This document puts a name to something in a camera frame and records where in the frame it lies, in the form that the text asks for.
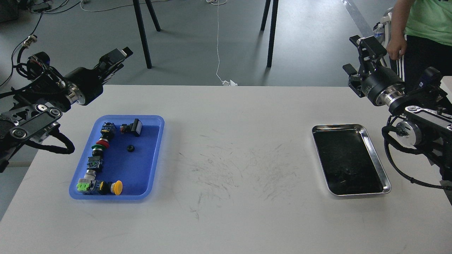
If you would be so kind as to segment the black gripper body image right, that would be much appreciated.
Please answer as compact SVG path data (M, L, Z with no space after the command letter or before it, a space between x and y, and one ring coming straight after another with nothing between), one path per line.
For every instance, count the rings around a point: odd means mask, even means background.
M405 96L404 82L388 67L364 63L357 73L357 95L366 97L374 106L390 106Z

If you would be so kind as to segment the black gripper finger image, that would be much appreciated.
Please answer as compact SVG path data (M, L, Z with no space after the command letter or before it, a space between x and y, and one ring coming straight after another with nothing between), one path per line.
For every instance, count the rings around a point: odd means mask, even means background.
M349 77L348 86L358 97L366 97L365 93L362 91L363 81L368 76L366 65L361 65L358 71L350 63L343 65L342 68Z
M383 66L382 59L387 54L386 48L374 36L351 36L350 42L357 48L360 71L375 71Z
M100 57L94 71L99 77L109 77L123 67L123 62L133 55L130 48L114 49Z

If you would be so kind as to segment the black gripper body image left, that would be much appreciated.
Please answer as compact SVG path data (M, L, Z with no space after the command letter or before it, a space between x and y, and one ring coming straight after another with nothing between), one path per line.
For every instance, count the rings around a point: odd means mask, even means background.
M78 67L64 77L81 92L78 99L80 105L88 105L103 93L103 82L95 69Z

